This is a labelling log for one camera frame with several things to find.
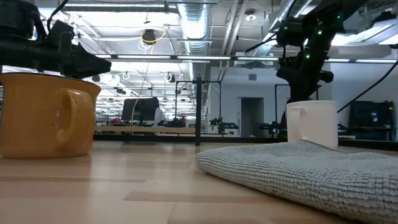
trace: person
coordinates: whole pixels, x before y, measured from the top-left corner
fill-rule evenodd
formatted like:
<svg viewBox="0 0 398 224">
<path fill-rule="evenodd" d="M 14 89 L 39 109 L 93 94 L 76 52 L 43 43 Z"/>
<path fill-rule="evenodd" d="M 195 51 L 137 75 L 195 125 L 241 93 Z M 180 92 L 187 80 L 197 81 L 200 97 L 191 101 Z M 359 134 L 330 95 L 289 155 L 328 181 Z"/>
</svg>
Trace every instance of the person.
<svg viewBox="0 0 398 224">
<path fill-rule="evenodd" d="M 154 120 L 154 127 L 158 127 L 158 123 L 165 120 L 165 116 L 163 111 L 160 108 L 159 100 L 155 98 L 157 101 L 156 111 L 155 111 L 155 120 Z"/>
</svg>

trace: yellow mug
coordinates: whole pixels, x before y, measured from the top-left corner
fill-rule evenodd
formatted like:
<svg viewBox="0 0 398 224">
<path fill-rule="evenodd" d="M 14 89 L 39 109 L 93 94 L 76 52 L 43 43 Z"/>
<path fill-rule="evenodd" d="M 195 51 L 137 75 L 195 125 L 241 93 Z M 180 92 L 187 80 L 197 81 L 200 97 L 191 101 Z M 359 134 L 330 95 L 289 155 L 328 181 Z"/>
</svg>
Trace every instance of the yellow mug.
<svg viewBox="0 0 398 224">
<path fill-rule="evenodd" d="M 50 159 L 90 153 L 99 86 L 34 73 L 0 74 L 0 85 L 1 156 Z"/>
</svg>

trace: white mug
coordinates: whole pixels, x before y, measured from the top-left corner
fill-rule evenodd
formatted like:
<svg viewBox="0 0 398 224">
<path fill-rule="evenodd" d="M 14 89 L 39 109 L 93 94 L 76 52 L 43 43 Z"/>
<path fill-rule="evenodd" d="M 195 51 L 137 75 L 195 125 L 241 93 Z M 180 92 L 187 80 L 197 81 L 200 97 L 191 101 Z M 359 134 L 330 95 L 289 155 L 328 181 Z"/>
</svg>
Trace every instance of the white mug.
<svg viewBox="0 0 398 224">
<path fill-rule="evenodd" d="M 300 101 L 287 107 L 288 142 L 308 140 L 336 149 L 338 146 L 337 112 L 334 101 Z"/>
</svg>

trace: ceiling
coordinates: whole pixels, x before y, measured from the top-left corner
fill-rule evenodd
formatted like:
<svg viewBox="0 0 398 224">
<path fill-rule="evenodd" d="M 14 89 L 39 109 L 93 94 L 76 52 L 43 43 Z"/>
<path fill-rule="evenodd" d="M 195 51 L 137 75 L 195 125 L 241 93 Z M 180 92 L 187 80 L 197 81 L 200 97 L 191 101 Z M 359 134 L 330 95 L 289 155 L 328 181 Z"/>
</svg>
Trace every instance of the ceiling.
<svg viewBox="0 0 398 224">
<path fill-rule="evenodd" d="M 48 5 L 46 0 L 33 1 L 39 6 L 40 13 L 43 19 L 49 17 L 55 6 Z M 307 13 L 313 9 L 319 0 L 313 0 L 307 6 Z M 133 0 L 71 0 L 69 4 L 129 4 L 137 3 Z M 374 19 L 379 12 L 378 9 L 391 7 L 395 9 L 397 5 L 395 0 L 391 1 L 376 1 L 371 0 L 367 4 L 367 8 L 362 14 L 354 15 L 345 25 L 346 29 L 354 29 L 360 33 L 367 29 L 369 20 Z M 127 10 L 125 7 L 123 11 L 120 7 L 117 10 L 98 12 L 90 9 L 87 11 L 79 10 L 79 7 L 69 7 L 73 10 L 64 10 L 58 13 L 54 19 L 63 20 L 75 27 L 75 43 L 79 42 L 84 48 L 93 54 L 154 54 L 154 55 L 183 55 L 186 54 L 184 35 L 181 28 L 181 18 L 176 13 L 164 12 L 146 12 L 148 4 L 163 4 L 157 1 L 144 1 L 138 3 L 141 5 L 142 12 L 133 12 Z M 231 12 L 232 0 L 222 0 L 218 4 L 212 4 L 209 18 L 209 36 L 210 49 L 208 54 L 219 55 L 224 41 L 224 34 L 227 31 L 227 23 L 229 14 Z M 170 7 L 174 7 L 174 3 L 169 3 Z M 265 36 L 264 26 L 266 25 L 266 18 L 270 15 L 279 13 L 281 1 L 279 0 L 250 0 L 247 9 L 254 10 L 256 19 L 253 21 L 242 20 L 237 39 L 232 48 L 232 54 L 235 52 L 243 52 L 247 48 L 260 42 Z M 236 12 L 234 26 L 238 20 L 241 5 L 238 6 Z M 141 44 L 141 34 L 146 29 L 154 29 L 155 36 L 159 39 L 156 44 L 151 47 Z M 349 49 L 349 47 L 334 46 L 331 49 L 331 54 L 334 57 L 351 57 L 351 58 L 383 58 L 388 56 L 386 53 L 386 46 L 371 44 L 372 47 L 361 47 L 360 54 L 355 54 L 356 50 Z M 296 48 L 288 48 L 288 55 L 295 55 Z M 278 57 L 282 54 L 282 50 L 274 47 L 271 54 Z M 123 107 L 123 101 L 127 96 L 159 96 L 162 100 L 161 107 L 168 116 L 174 115 L 174 99 L 171 98 L 175 94 L 175 84 L 167 81 L 168 74 L 174 75 L 178 81 L 191 80 L 192 71 L 190 71 L 191 63 L 145 63 L 145 62 L 113 62 L 112 72 L 100 75 L 101 81 L 95 82 L 97 85 L 103 87 L 98 99 L 98 113 L 116 115 L 120 114 Z M 4 68 L 5 71 L 15 72 L 24 70 L 21 68 Z M 215 71 L 218 68 L 211 68 L 207 70 Z M 245 68 L 229 68 L 226 72 L 225 83 L 235 82 L 239 83 L 246 75 L 241 74 L 257 73 L 269 74 L 258 75 L 257 78 L 262 82 L 277 82 L 280 79 L 276 78 L 275 69 L 255 69 L 246 70 Z M 122 89 L 126 94 L 117 93 L 116 89 Z M 195 111 L 195 92 L 190 85 L 184 86 L 178 101 L 178 106 L 184 107 L 184 110 L 178 109 L 179 114 L 193 113 Z"/>
</svg>

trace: computer monitor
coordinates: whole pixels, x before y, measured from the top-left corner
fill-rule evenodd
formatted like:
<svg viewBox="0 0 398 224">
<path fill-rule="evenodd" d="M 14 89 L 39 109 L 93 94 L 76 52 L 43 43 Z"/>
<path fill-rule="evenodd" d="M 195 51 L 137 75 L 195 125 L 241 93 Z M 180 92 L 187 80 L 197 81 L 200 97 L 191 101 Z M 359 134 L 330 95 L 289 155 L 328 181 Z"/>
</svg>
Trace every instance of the computer monitor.
<svg viewBox="0 0 398 224">
<path fill-rule="evenodd" d="M 130 121 L 132 110 L 138 99 L 124 100 L 122 120 Z M 156 108 L 159 101 L 156 97 L 148 99 L 139 99 L 134 110 L 134 121 L 153 121 L 155 120 Z"/>
</svg>

